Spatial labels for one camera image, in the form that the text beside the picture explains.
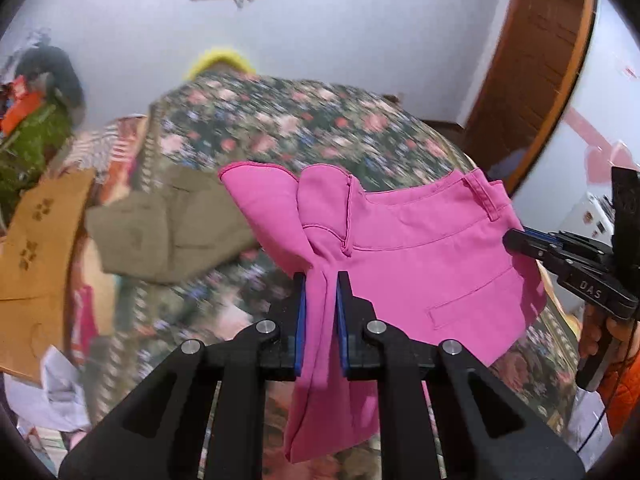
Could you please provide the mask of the person right hand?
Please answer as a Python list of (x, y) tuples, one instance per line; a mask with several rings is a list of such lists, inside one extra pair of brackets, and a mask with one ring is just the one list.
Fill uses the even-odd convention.
[(639, 396), (639, 323), (635, 320), (619, 321), (605, 318), (604, 313), (586, 305), (582, 334), (579, 339), (579, 354), (582, 358), (595, 356), (604, 343), (604, 336), (610, 334), (620, 346), (615, 351), (608, 368), (602, 375), (598, 390), (610, 394), (616, 382), (618, 393), (625, 393), (631, 399)]

